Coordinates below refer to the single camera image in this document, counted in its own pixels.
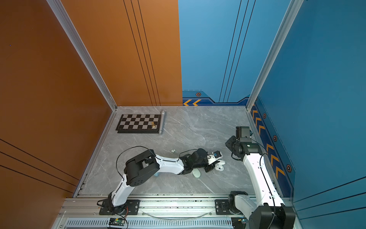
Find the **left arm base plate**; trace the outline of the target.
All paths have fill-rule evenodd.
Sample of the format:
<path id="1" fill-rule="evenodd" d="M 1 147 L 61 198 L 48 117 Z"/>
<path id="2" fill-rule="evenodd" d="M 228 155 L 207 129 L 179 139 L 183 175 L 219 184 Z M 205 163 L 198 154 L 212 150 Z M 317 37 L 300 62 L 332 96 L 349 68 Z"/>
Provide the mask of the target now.
<path id="1" fill-rule="evenodd" d="M 140 207 L 140 200 L 127 200 L 125 204 L 118 207 L 111 207 L 108 199 L 102 199 L 97 202 L 100 208 L 100 215 L 137 215 Z"/>

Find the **mint green charging case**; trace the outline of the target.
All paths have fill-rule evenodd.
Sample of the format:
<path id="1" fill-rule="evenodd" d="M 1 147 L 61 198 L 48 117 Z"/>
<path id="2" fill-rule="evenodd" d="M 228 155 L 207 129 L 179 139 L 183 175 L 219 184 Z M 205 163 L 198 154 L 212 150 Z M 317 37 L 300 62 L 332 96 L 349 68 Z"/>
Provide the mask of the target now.
<path id="1" fill-rule="evenodd" d="M 201 176 L 201 172 L 199 171 L 199 169 L 193 169 L 192 174 L 196 178 L 199 178 Z"/>

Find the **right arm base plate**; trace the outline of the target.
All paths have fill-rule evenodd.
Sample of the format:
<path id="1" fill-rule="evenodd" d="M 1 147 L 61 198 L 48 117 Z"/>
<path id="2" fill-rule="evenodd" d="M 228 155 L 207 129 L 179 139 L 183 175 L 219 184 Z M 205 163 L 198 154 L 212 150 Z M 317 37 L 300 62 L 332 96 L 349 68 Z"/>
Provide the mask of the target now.
<path id="1" fill-rule="evenodd" d="M 214 203 L 216 215 L 235 215 L 235 213 L 231 211 L 227 199 L 216 199 Z"/>

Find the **white earbud charging case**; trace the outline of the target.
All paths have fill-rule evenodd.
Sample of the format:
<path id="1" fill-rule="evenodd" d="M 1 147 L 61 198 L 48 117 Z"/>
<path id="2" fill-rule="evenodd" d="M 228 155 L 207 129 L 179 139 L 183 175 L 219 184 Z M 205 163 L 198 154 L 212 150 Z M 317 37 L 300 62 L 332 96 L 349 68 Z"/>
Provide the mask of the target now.
<path id="1" fill-rule="evenodd" d="M 225 164 L 226 164 L 226 162 L 223 161 L 223 160 L 216 161 L 215 170 L 217 170 L 217 171 L 224 171 L 224 165 Z"/>

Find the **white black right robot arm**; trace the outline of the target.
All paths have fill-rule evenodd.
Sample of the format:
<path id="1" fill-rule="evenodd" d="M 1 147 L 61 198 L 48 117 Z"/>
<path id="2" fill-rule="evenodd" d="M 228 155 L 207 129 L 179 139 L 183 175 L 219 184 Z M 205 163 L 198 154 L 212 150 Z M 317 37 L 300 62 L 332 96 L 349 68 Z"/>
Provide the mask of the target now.
<path id="1" fill-rule="evenodd" d="M 279 196 L 265 164 L 262 147 L 251 138 L 250 127 L 236 127 L 226 147 L 243 162 L 250 175 L 256 202 L 244 191 L 232 191 L 228 202 L 234 214 L 242 213 L 251 229 L 292 229 L 296 214 Z"/>

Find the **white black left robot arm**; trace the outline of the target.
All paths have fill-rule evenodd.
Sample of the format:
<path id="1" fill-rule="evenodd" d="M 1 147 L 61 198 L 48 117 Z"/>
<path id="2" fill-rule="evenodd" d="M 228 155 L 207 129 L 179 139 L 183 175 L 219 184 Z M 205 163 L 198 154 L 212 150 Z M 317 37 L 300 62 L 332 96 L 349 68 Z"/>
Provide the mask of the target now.
<path id="1" fill-rule="evenodd" d="M 155 154 L 152 149 L 146 148 L 144 152 L 129 159 L 125 163 L 121 182 L 117 188 L 108 195 L 108 198 L 99 200 L 100 215 L 125 214 L 129 210 L 127 199 L 135 187 L 142 185 L 157 173 L 172 173 L 186 175 L 194 169 L 203 168 L 209 172 L 215 168 L 222 158 L 220 151 L 209 154 L 202 148 L 193 149 L 191 154 L 180 155 L 178 158 L 167 158 Z"/>

